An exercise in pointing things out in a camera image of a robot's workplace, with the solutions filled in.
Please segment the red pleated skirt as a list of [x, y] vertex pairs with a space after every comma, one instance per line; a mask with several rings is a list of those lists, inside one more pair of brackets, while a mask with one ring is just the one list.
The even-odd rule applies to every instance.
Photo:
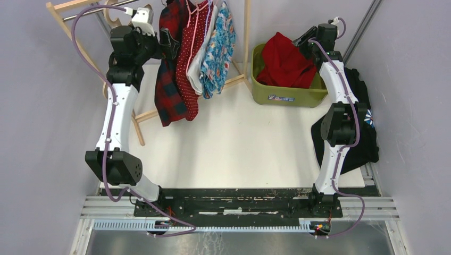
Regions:
[[259, 83], [273, 87], [310, 88], [317, 69], [288, 37], [277, 32], [263, 47], [261, 57], [264, 68], [256, 77]]

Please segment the red plaid shirt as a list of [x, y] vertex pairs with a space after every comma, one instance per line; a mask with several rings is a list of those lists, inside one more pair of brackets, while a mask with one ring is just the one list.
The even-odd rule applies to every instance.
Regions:
[[158, 68], [154, 103], [163, 127], [185, 118], [188, 109], [176, 83], [176, 65], [182, 31], [190, 16], [190, 1], [167, 1], [159, 19], [160, 45], [164, 58]]

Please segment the wooden hanger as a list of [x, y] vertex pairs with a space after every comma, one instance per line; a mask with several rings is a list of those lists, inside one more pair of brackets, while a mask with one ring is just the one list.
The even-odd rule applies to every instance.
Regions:
[[[150, 15], [149, 15], [150, 21], [151, 21], [151, 23], [153, 23], [154, 10], [150, 4], [142, 5], [142, 4], [138, 4], [138, 3], [134, 3], [134, 4], [129, 3], [129, 4], [121, 5], [121, 7], [129, 7], [134, 10], [148, 9], [150, 11]], [[106, 25], [110, 29], [113, 29], [118, 26], [123, 26], [123, 25], [126, 26], [126, 25], [132, 24], [132, 21], [131, 21], [132, 16], [122, 13], [122, 12], [120, 12], [120, 10], [106, 8], [106, 9], [103, 9], [101, 11], [101, 13], [103, 15]]]

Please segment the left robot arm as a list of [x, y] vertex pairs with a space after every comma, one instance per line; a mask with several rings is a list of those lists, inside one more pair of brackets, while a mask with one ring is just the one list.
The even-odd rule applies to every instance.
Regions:
[[155, 216], [166, 212], [167, 201], [160, 186], [143, 174], [142, 161], [129, 152], [132, 112], [144, 77], [143, 65], [151, 58], [162, 59], [162, 47], [152, 25], [122, 25], [110, 32], [113, 52], [108, 59], [107, 109], [94, 150], [85, 161], [105, 186], [125, 189], [140, 200]]

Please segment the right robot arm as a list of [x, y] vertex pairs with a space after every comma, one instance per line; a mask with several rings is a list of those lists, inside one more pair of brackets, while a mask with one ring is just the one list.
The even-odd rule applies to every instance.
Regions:
[[320, 173], [308, 195], [307, 210], [314, 217], [338, 207], [339, 176], [350, 148], [360, 142], [361, 125], [368, 109], [350, 88], [343, 58], [335, 50], [337, 39], [338, 27], [321, 23], [293, 42], [317, 67], [332, 101], [321, 123], [324, 154]]

